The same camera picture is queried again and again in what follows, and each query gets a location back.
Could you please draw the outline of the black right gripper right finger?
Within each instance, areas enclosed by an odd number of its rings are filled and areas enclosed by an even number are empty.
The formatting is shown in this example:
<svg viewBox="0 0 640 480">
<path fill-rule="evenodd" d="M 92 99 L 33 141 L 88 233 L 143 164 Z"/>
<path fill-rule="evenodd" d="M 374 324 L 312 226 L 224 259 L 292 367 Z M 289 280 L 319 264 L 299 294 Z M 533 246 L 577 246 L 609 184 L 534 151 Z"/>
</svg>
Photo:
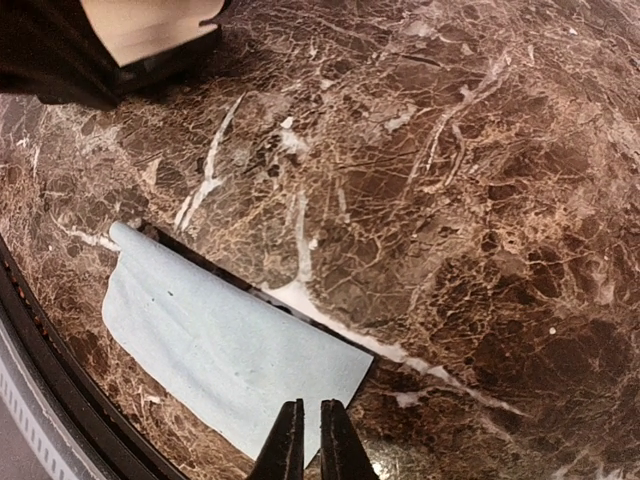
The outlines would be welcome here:
<svg viewBox="0 0 640 480">
<path fill-rule="evenodd" d="M 320 463 L 323 480 L 379 479 L 339 400 L 321 403 Z"/>
</svg>

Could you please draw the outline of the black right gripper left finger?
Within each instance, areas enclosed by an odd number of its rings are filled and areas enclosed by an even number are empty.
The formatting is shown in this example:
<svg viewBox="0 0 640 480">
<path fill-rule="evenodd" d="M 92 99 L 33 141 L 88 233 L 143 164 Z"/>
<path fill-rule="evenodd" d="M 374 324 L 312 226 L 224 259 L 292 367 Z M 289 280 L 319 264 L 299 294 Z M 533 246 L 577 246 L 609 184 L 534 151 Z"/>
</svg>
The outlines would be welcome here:
<svg viewBox="0 0 640 480">
<path fill-rule="evenodd" d="M 304 472 L 304 402 L 285 402 L 247 480 L 302 480 Z"/>
</svg>

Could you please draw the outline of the blue cleaning cloth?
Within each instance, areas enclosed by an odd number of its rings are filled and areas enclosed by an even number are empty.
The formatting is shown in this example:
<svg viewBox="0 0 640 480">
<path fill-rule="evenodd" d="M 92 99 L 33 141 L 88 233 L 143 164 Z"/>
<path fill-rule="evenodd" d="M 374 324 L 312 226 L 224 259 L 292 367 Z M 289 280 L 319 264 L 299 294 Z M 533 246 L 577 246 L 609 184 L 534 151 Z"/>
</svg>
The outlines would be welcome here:
<svg viewBox="0 0 640 480">
<path fill-rule="evenodd" d="M 242 291 L 126 224 L 102 318 L 168 393 L 250 458 L 282 405 L 302 400 L 304 455 L 320 447 L 320 405 L 349 403 L 368 353 Z"/>
</svg>

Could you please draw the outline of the black quilted glasses case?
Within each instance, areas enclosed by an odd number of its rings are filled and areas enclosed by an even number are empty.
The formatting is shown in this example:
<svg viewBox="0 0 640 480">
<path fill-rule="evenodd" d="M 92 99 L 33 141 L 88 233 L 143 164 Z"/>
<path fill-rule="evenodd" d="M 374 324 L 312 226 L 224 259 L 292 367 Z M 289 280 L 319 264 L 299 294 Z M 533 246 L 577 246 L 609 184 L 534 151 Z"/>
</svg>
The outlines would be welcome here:
<svg viewBox="0 0 640 480">
<path fill-rule="evenodd" d="M 228 1 L 4 1 L 1 91 L 108 111 L 204 60 Z"/>
</svg>

